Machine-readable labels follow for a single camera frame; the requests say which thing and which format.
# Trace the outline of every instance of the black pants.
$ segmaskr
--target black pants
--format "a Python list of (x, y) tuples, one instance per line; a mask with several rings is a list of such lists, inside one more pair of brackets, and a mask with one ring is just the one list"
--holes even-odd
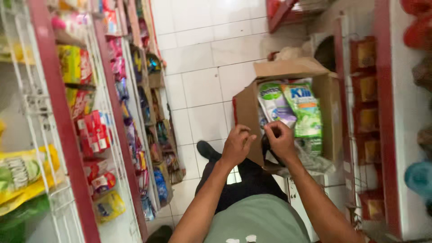
[[(203, 177), (197, 186), (195, 195), (197, 195), (198, 191), (209, 178), (219, 159), (220, 155), (217, 158), (211, 158), (206, 164)], [(273, 176), (264, 171), (261, 166), (249, 159), (245, 159), (238, 165), (238, 172), (240, 173), (241, 182), (230, 185), (225, 183), (215, 214), (227, 209), (229, 206), (244, 198), (258, 194), (271, 194), (288, 202), (288, 196), (280, 189)]]

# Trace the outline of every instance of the white detergent pouch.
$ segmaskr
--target white detergent pouch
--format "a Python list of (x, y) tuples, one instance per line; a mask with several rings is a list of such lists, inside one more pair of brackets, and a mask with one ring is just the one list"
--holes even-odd
[(280, 81), (260, 84), (258, 101), (268, 122), (281, 121), (292, 128), (297, 118), (283, 96), (280, 85)]

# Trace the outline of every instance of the box flap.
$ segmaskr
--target box flap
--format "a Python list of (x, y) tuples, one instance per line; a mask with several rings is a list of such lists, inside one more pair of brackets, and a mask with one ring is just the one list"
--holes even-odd
[(254, 64), (257, 78), (281, 77), (303, 78), (327, 74), (330, 71), (314, 58), (294, 58)]

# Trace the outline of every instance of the black shoe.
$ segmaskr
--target black shoe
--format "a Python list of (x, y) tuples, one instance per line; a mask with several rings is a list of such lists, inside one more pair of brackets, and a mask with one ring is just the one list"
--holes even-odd
[(197, 143), (197, 150), (202, 157), (208, 160), (210, 159), (219, 160), (220, 157), (222, 156), (209, 143), (202, 140)]

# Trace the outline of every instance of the green t-shirt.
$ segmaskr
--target green t-shirt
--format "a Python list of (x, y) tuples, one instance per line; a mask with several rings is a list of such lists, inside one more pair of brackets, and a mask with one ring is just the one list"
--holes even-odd
[(246, 243), (246, 237), (257, 243), (310, 242), (297, 212), (269, 194), (250, 196), (216, 214), (204, 243)]

